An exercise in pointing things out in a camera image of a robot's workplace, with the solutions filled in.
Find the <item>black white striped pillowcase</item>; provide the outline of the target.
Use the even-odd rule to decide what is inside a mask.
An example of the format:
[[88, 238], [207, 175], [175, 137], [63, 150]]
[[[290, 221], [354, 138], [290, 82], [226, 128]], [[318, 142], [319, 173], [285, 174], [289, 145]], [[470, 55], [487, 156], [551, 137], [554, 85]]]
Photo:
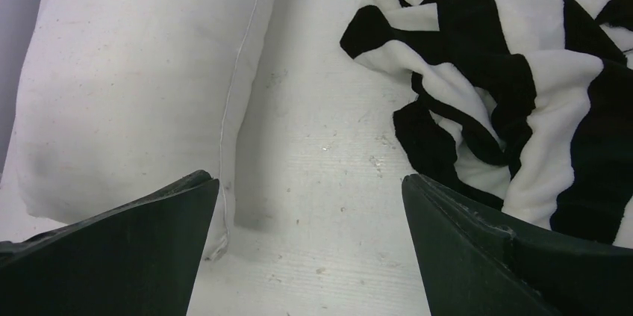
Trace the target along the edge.
[[363, 0], [340, 45], [411, 80], [393, 124], [418, 173], [632, 246], [632, 0]]

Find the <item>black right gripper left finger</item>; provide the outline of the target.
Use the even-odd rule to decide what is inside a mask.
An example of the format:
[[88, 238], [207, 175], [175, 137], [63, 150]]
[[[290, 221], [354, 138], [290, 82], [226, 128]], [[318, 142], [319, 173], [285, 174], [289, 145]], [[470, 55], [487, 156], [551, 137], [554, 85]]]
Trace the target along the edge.
[[219, 182], [198, 170], [148, 196], [1, 243], [3, 315], [185, 315]]

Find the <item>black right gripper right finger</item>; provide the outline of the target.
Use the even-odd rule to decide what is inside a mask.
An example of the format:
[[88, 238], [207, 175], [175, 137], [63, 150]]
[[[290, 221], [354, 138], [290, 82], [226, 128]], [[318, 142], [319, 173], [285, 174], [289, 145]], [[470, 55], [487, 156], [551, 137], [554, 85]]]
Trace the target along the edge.
[[402, 198], [433, 315], [630, 315], [632, 251], [511, 217], [417, 174]]

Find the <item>white pillow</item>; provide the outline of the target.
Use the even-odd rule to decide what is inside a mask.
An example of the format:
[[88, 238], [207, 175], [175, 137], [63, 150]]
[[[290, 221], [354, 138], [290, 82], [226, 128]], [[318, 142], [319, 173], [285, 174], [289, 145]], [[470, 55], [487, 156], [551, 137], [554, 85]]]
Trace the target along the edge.
[[238, 132], [274, 0], [42, 0], [5, 190], [71, 224], [196, 170], [219, 180], [202, 256], [228, 249]]

